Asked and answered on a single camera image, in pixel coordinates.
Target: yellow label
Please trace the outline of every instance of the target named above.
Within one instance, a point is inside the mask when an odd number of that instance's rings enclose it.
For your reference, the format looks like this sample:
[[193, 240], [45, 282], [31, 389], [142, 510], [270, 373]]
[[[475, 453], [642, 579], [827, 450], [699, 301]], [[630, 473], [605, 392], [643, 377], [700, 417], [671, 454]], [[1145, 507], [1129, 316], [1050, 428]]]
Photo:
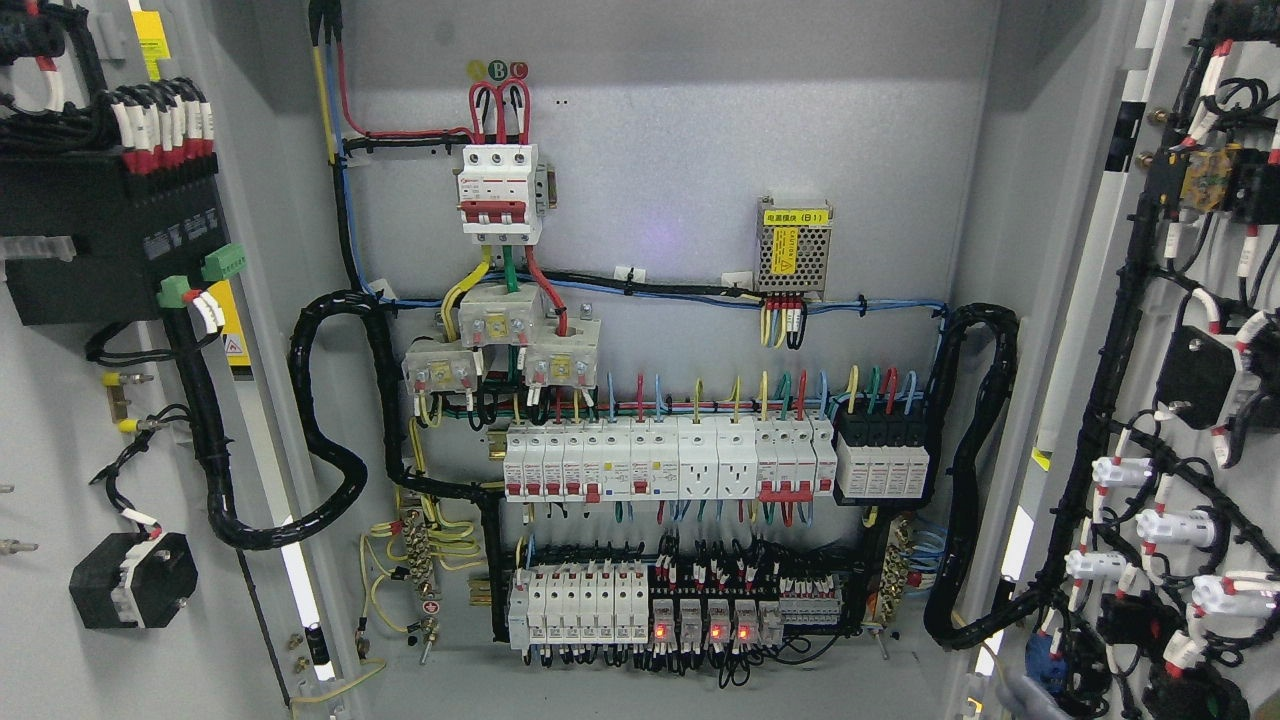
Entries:
[[138, 31], [138, 45], [142, 46], [142, 59], [147, 64], [147, 77], [152, 81], [160, 79], [157, 60], [169, 59], [169, 41], [164, 36], [160, 13], [156, 10], [133, 13], [133, 29]]
[[232, 368], [248, 368], [251, 365], [248, 347], [244, 346], [244, 331], [241, 328], [232, 284], [227, 281], [216, 282], [209, 286], [209, 295], [214, 296], [214, 300], [223, 306], [223, 314], [227, 315], [227, 327], [223, 328], [223, 350], [227, 352], [227, 364]]
[[764, 227], [786, 227], [786, 225], [829, 225], [831, 224], [831, 210], [826, 208], [809, 208], [803, 210], [765, 210], [764, 211]]
[[794, 275], [796, 255], [800, 252], [800, 231], [796, 228], [773, 228], [773, 261], [769, 272], [774, 275]]

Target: green wire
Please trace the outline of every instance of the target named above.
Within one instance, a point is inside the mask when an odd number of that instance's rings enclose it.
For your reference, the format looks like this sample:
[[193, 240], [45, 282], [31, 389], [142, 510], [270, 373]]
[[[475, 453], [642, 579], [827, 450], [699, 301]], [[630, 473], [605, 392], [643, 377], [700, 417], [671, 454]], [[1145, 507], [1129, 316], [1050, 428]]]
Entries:
[[520, 283], [516, 282], [516, 260], [511, 255], [511, 246], [502, 246], [502, 272], [507, 275], [507, 292], [516, 292], [520, 290]]
[[879, 395], [879, 365], [872, 368], [872, 379], [867, 383], [867, 414], [876, 413], [876, 398]]

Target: yellow wire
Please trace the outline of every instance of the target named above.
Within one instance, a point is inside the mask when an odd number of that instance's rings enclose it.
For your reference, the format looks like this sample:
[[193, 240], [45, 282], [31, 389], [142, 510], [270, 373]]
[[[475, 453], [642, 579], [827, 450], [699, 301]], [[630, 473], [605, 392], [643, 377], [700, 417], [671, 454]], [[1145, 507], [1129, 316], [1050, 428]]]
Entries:
[[324, 122], [324, 145], [329, 150], [329, 164], [333, 164], [337, 151], [333, 145], [333, 122], [329, 119], [329, 88], [324, 82], [324, 59], [320, 56], [320, 46], [311, 49], [311, 65], [316, 72], [316, 87], [320, 88], [320, 119]]
[[[413, 418], [408, 419], [408, 441], [413, 447], [413, 468], [426, 474], [426, 454], [422, 452], [422, 438], [417, 436], [417, 421]], [[399, 492], [396, 493], [396, 505], [399, 505]]]
[[364, 675], [356, 678], [355, 680], [347, 683], [346, 685], [343, 685], [340, 688], [334, 688], [334, 689], [326, 692], [326, 693], [324, 693], [324, 694], [317, 694], [315, 697], [291, 697], [289, 698], [289, 716], [293, 717], [293, 720], [297, 720], [297, 717], [298, 717], [298, 707], [300, 706], [302, 706], [302, 705], [320, 705], [320, 703], [329, 702], [330, 700], [334, 700], [335, 697], [340, 696], [342, 693], [344, 693], [344, 692], [355, 688], [356, 685], [364, 683], [365, 680], [372, 678], [374, 675], [376, 675], [376, 674], [379, 674], [379, 673], [381, 673], [383, 670], [387, 669], [387, 661], [381, 660], [379, 657], [370, 657], [369, 660], [361, 660], [360, 664], [361, 665], [376, 665], [378, 667], [374, 667], [369, 673], [365, 673]]
[[703, 379], [698, 378], [698, 380], [694, 382], [694, 424], [695, 425], [703, 421], [701, 407], [703, 407]]
[[733, 377], [733, 421], [737, 423], [737, 409], [742, 404], [742, 375]]
[[854, 401], [858, 400], [858, 365], [849, 369], [849, 386], [845, 388], [849, 393], [849, 405], [845, 407], [845, 413], [850, 415], [854, 414]]
[[760, 421], [769, 420], [769, 372], [760, 373]]
[[475, 269], [471, 270], [465, 278], [458, 281], [458, 284], [449, 288], [449, 292], [444, 293], [444, 304], [440, 305], [442, 319], [444, 320], [444, 338], [448, 342], [458, 340], [458, 328], [453, 324], [453, 304], [457, 302], [458, 296], [463, 292], [471, 290], [480, 282], [480, 278], [489, 272], [489, 264], [493, 261], [493, 249], [485, 245], [480, 249], [480, 263], [476, 264]]

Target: circuit breaker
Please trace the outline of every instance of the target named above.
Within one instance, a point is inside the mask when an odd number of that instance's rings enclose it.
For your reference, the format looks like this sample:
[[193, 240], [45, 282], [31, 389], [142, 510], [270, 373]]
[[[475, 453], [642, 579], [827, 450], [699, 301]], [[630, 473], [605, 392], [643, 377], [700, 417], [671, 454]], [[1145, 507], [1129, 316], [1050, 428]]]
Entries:
[[458, 173], [462, 232], [479, 245], [538, 245], [536, 145], [468, 145]]

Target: red wire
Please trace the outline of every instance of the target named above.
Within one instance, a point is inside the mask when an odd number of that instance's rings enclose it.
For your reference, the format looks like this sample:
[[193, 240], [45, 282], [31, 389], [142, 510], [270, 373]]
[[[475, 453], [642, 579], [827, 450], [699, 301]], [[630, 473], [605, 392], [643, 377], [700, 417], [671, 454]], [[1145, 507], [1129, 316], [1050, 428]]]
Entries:
[[520, 143], [529, 145], [529, 118], [530, 118], [529, 86], [525, 85], [525, 81], [520, 78], [507, 78], [506, 81], [502, 82], [502, 85], [498, 86], [498, 97], [499, 97], [498, 109], [503, 110], [502, 114], [499, 115], [499, 118], [502, 118], [503, 120], [503, 131], [499, 131], [498, 133], [499, 138], [498, 142], [507, 142], [507, 135], [504, 132], [507, 113], [504, 110], [504, 105], [502, 104], [500, 99], [506, 97], [508, 87], [520, 90], [521, 106], [518, 108], [518, 113], [525, 117], [525, 122], [522, 123], [524, 129], [520, 131]]
[[568, 337], [568, 309], [564, 307], [564, 301], [561, 300], [559, 293], [556, 292], [556, 287], [553, 287], [552, 282], [543, 274], [543, 269], [538, 266], [538, 259], [534, 256], [532, 245], [525, 246], [525, 263], [529, 264], [529, 274], [534, 275], [534, 282], [538, 283], [538, 287], [543, 288], [543, 292], [545, 292], [547, 297], [552, 301], [552, 307], [556, 309], [556, 315], [559, 318], [556, 325], [556, 334]]
[[644, 421], [644, 373], [636, 374], [636, 402], [640, 404], [640, 410], [636, 413], [636, 421]]
[[800, 397], [796, 398], [796, 420], [804, 420], [804, 389], [809, 384], [809, 370], [800, 370]]
[[416, 129], [416, 131], [367, 131], [362, 128], [351, 117], [351, 106], [347, 101], [347, 54], [343, 50], [342, 42], [338, 44], [338, 96], [342, 101], [342, 117], [351, 126], [351, 129], [358, 132], [360, 135], [370, 138], [384, 138], [384, 140], [416, 140], [425, 137], [442, 137], [445, 135], [465, 135], [471, 138], [471, 142], [483, 142], [484, 136], [477, 141], [476, 137], [463, 127], [456, 127], [451, 129]]
[[881, 388], [884, 395], [884, 414], [893, 414], [893, 401], [897, 398], [897, 368], [890, 368], [884, 374], [884, 386]]

